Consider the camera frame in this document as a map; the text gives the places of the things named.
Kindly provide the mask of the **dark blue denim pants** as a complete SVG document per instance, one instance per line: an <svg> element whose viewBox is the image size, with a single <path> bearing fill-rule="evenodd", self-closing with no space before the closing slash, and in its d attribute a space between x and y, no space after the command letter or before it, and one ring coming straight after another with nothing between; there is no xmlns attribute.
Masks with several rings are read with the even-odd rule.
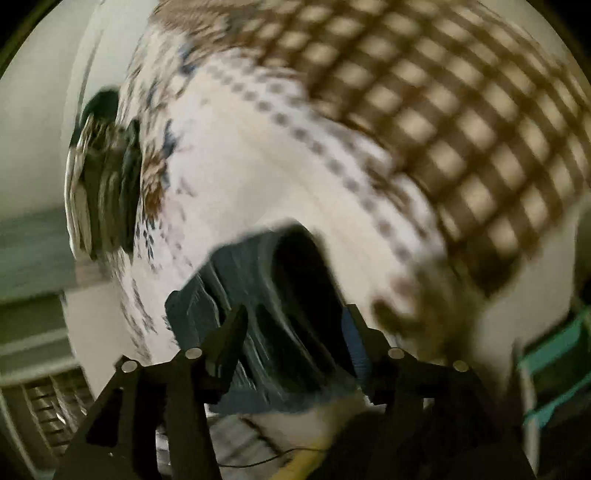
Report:
<svg viewBox="0 0 591 480"><path fill-rule="evenodd" d="M356 392L344 300L317 240L293 223L221 246L165 303L178 346L202 344L236 306L249 327L221 415L301 413Z"/></svg>

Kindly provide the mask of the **white floral bed blanket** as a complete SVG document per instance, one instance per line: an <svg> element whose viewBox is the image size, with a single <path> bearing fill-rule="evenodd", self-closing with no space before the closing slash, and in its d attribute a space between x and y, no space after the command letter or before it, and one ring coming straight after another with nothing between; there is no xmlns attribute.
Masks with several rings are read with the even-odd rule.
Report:
<svg viewBox="0 0 591 480"><path fill-rule="evenodd" d="M217 248L287 224L344 302L439 355L590 181L590 86L477 1L162 1L122 85L139 122L136 355Z"/></svg>

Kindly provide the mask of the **teal plastic crate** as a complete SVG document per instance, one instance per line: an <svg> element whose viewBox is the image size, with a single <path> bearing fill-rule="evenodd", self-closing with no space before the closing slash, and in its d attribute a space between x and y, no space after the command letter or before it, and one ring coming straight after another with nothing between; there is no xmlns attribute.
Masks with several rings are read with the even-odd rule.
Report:
<svg viewBox="0 0 591 480"><path fill-rule="evenodd" d="M590 443L590 309L529 343L515 365L524 450L534 472L550 476Z"/></svg>

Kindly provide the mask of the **white shelf rack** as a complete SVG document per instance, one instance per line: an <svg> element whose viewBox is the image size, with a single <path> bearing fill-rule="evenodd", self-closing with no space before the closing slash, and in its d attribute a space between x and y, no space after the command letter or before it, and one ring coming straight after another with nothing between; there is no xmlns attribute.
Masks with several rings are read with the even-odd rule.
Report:
<svg viewBox="0 0 591 480"><path fill-rule="evenodd" d="M63 297L1 306L1 452L27 479L50 479L91 403Z"/></svg>

